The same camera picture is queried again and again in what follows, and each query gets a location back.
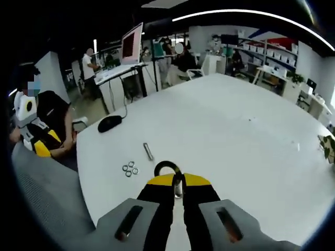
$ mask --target black shirt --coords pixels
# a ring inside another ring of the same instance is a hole
[[[186,72],[189,69],[197,69],[195,59],[188,51],[173,60],[172,64],[176,65],[182,72]]]
[[[65,115],[70,104],[51,90],[38,94],[37,117],[65,141]]]

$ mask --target computer mouse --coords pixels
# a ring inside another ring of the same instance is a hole
[[[107,132],[108,130],[114,128],[118,124],[121,124],[122,117],[121,116],[108,116],[100,121],[98,125],[98,131],[100,133]]]

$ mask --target mouse cable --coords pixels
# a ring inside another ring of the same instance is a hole
[[[111,105],[113,106],[113,110],[115,111],[114,93],[111,89],[110,81],[108,81],[108,84],[109,84],[109,94],[110,94],[110,99],[111,99]]]
[[[122,85],[124,86],[124,81],[121,77],[119,77],[121,82],[122,82]],[[127,115],[128,115],[128,109],[127,109],[127,104],[126,104],[126,93],[124,92],[124,106],[125,106],[125,109],[126,109],[126,115],[124,117],[122,117],[122,119],[124,119]]]

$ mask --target ceiling light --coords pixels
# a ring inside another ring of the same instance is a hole
[[[179,21],[185,18],[189,18],[189,17],[195,17],[195,16],[200,16],[200,15],[205,15],[205,14],[212,14],[212,13],[228,13],[228,12],[240,12],[240,13],[253,13],[253,14],[260,14],[260,15],[264,15],[264,16],[269,16],[269,17],[274,17],[274,18],[278,18],[280,20],[286,21],[286,22],[290,22],[293,25],[296,25],[306,31],[308,31],[309,33],[311,33],[312,35],[314,35],[315,37],[317,37],[319,40],[321,40],[323,43],[325,43],[332,51],[335,51],[335,48],[328,43],[323,37],[321,37],[319,34],[317,34],[316,32],[312,31],[311,29],[308,29],[307,27],[294,22],[288,18],[285,17],[281,17],[275,14],[271,14],[271,13],[267,13],[267,12],[259,12],[258,10],[249,10],[249,9],[217,9],[217,10],[208,10],[206,12],[198,12],[198,13],[194,13],[194,14],[189,14],[183,17],[179,17],[179,18],[174,18],[172,19],[173,22],[175,21]]]
[[[94,54],[95,54],[97,52],[96,39],[93,40],[93,46],[94,46]]]

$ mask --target potted plant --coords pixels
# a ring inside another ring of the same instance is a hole
[[[302,75],[296,74],[295,72],[291,72],[291,71],[287,72],[287,78],[290,78],[291,81],[297,85],[305,81]]]
[[[332,129],[332,134],[335,135],[335,128]],[[333,164],[333,171],[335,172],[335,140],[332,135],[320,136],[320,145],[323,148],[325,158],[330,164]]]

